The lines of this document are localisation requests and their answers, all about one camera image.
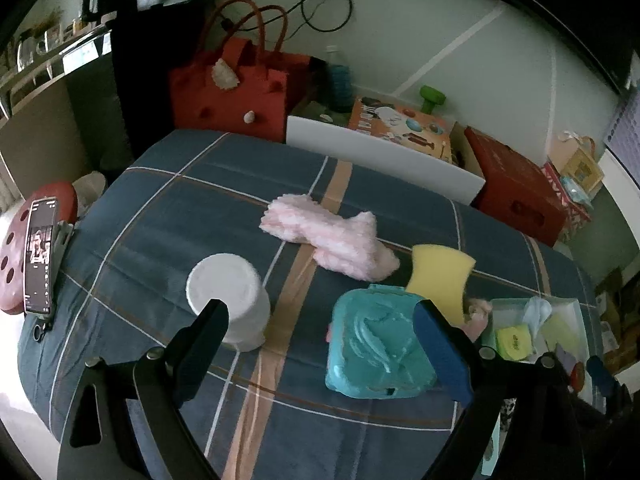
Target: green toy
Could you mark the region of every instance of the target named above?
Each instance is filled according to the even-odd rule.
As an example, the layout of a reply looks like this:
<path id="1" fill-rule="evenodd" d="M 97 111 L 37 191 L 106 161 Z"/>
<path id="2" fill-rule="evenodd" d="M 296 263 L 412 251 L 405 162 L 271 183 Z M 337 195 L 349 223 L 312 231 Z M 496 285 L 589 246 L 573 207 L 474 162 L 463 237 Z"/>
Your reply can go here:
<path id="1" fill-rule="evenodd" d="M 447 100 L 446 95 L 427 85 L 420 88 L 420 96 L 424 99 L 424 104 L 420 111 L 429 115 L 433 112 L 435 105 L 443 105 L 444 101 Z"/>

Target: round red seat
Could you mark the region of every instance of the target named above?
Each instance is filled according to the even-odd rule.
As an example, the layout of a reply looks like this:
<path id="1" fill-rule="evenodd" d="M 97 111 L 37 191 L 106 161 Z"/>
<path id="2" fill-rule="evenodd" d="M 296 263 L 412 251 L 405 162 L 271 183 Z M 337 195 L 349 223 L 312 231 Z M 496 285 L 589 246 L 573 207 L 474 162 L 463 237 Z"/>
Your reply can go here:
<path id="1" fill-rule="evenodd" d="M 64 220 L 69 224 L 76 222 L 78 215 L 78 197 L 69 182 L 47 184 L 33 192 L 25 200 L 11 220 L 6 237 L 0 243 L 0 310 L 7 314 L 24 312 L 24 291 L 22 288 L 24 273 L 24 241 L 27 235 L 27 218 L 34 200 L 56 197 L 58 216 L 56 222 Z"/>

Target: smartphone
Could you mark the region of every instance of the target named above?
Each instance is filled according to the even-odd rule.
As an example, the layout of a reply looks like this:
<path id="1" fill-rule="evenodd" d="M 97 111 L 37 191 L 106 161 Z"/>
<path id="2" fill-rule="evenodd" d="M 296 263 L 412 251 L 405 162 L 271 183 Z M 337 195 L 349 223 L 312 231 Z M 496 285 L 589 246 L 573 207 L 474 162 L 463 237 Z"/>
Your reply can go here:
<path id="1" fill-rule="evenodd" d="M 31 204 L 24 247 L 24 309 L 41 319 L 52 316 L 51 261 L 58 200 L 42 198 Z"/>

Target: red object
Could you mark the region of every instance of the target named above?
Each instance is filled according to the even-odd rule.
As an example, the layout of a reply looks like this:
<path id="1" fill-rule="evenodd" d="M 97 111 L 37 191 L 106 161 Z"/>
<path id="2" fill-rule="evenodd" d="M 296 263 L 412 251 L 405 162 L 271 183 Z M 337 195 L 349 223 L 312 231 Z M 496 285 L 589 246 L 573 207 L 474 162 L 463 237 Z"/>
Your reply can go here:
<path id="1" fill-rule="evenodd" d="M 204 41 L 212 24 L 226 6 L 244 2 L 253 8 L 227 33 L 214 52 L 204 50 Z M 274 52 L 264 49 L 263 10 L 282 14 L 283 27 Z M 235 32 L 250 18 L 256 17 L 259 42 L 235 38 Z M 200 38 L 198 53 L 190 65 L 169 74 L 174 123 L 178 128 L 219 130 L 284 142 L 287 113 L 306 93 L 310 73 L 309 56 L 280 51 L 287 33 L 287 13 L 279 6 L 258 8 L 251 0 L 228 0 L 207 21 Z M 223 90 L 212 79 L 215 63 L 223 59 L 240 83 Z M 252 111 L 255 120 L 247 124 L 245 115 Z"/>
<path id="2" fill-rule="evenodd" d="M 566 211 L 528 158 L 468 126 L 469 141 L 486 183 L 472 206 L 526 235 L 553 246 L 566 221 Z"/>
<path id="3" fill-rule="evenodd" d="M 554 190 L 556 196 L 560 199 L 562 207 L 564 207 L 564 210 L 567 213 L 561 238 L 565 241 L 570 240 L 578 229 L 591 221 L 591 216 L 583 205 L 577 204 L 571 200 L 571 197 L 569 197 L 569 194 L 560 182 L 560 175 L 558 175 L 556 168 L 554 168 L 551 162 L 546 161 L 545 165 L 542 166 L 542 173 L 545 174 L 546 179 L 549 184 L 551 184 L 551 189 Z"/>
<path id="4" fill-rule="evenodd" d="M 68 182 L 47 184 L 33 192 L 25 200 L 9 224 L 6 238 L 0 250 L 0 310 L 7 314 L 24 312 L 24 291 L 22 287 L 24 272 L 24 239 L 27 235 L 27 218 L 34 200 L 54 196 L 58 199 L 58 218 L 69 224 L 76 222 L 78 216 L 78 196 Z"/>

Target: white floor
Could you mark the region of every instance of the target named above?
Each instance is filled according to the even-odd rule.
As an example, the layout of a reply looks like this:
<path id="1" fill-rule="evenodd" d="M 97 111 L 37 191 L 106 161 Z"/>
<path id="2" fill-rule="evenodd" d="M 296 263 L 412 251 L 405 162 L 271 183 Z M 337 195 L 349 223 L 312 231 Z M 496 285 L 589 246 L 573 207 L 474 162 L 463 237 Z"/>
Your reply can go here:
<path id="1" fill-rule="evenodd" d="M 24 200 L 0 216 L 0 240 Z M 60 444 L 36 415 L 18 376 L 18 340 L 24 316 L 0 311 L 0 418 L 24 457 L 42 480 L 55 480 Z"/>

